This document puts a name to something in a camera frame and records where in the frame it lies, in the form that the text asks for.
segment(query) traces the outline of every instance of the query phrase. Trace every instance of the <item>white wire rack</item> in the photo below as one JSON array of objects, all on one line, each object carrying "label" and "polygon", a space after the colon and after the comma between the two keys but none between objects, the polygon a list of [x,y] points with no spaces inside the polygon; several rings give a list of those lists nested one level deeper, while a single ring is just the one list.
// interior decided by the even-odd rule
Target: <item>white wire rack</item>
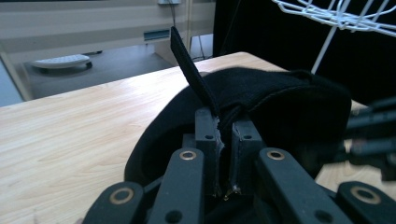
[{"label": "white wire rack", "polygon": [[[382,4],[376,8],[373,8],[374,0],[367,0],[359,15],[347,12],[347,7],[351,0],[332,0],[327,8],[317,7],[314,5],[313,0],[296,0],[295,4],[279,0],[272,1],[277,3],[285,13],[305,16],[313,21],[332,26],[311,70],[313,74],[317,72],[318,66],[337,28],[341,30],[348,29],[351,32],[378,32],[383,35],[396,37],[396,25],[378,22],[380,16],[396,11],[396,6],[390,6],[388,7],[389,9],[385,9],[389,0],[383,0]],[[369,10],[376,11],[376,13],[368,14]]]}]

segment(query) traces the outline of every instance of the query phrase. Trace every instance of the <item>wooden table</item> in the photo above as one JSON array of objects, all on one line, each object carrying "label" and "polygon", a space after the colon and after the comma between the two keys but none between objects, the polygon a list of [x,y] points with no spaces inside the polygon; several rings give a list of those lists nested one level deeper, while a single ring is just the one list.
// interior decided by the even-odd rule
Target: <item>wooden table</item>
[{"label": "wooden table", "polygon": [[[246,53],[197,63],[201,72],[237,65],[281,70]],[[174,67],[0,107],[0,223],[77,223],[102,190],[122,181],[140,135],[185,86]],[[395,185],[366,167],[331,165],[318,182],[336,190],[346,179],[396,198]]]}]

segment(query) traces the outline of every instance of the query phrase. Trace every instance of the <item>table surface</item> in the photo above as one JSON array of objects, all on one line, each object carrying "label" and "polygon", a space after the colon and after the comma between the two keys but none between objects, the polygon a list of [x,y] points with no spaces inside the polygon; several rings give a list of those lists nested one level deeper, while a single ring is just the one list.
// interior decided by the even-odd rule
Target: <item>table surface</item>
[{"label": "table surface", "polygon": [[[281,68],[247,53],[198,62],[200,72],[231,66]],[[0,223],[78,223],[122,181],[134,145],[187,82],[178,67],[0,107]],[[327,165],[319,184],[370,183],[396,198],[376,169]]]}]

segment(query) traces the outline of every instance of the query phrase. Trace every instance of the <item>floor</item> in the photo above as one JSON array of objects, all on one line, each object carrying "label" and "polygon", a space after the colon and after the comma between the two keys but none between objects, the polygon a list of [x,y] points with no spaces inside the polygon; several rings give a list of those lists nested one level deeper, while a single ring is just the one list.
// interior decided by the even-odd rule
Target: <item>floor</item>
[{"label": "floor", "polygon": [[[212,38],[213,35],[202,35],[192,39],[191,57],[195,62],[211,57]],[[93,64],[91,69],[81,65],[52,69],[43,74],[30,63],[26,63],[25,68],[29,74],[33,96],[38,99],[173,67],[154,50],[153,45],[147,44],[104,50],[99,54],[90,53],[87,55]]]}]

